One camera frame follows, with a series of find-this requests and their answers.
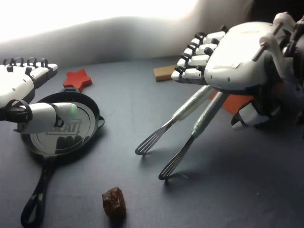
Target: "black skillet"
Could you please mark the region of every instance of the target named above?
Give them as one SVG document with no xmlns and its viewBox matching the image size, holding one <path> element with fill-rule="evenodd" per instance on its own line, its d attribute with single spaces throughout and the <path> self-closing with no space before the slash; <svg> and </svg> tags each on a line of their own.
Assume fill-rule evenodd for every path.
<svg viewBox="0 0 304 228">
<path fill-rule="evenodd" d="M 79 154 L 96 130 L 105 123 L 97 104 L 74 88 L 65 88 L 60 93 L 47 96 L 39 102 L 74 103 L 77 106 L 77 118 L 46 133 L 21 135 L 31 154 L 42 162 L 42 173 L 37 187 L 21 214 L 21 223 L 25 228 L 38 227 L 42 222 L 47 185 L 55 170 L 55 161 L 67 160 Z"/>
</svg>

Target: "red star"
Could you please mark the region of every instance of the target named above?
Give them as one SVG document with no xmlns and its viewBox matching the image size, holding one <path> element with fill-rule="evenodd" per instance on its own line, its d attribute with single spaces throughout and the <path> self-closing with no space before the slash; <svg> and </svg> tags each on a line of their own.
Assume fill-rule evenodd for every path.
<svg viewBox="0 0 304 228">
<path fill-rule="evenodd" d="M 67 72 L 67 80 L 63 83 L 63 87 L 74 87 L 81 92 L 84 87 L 90 86 L 92 80 L 86 75 L 86 71 L 81 69 L 77 72 Z"/>
</svg>

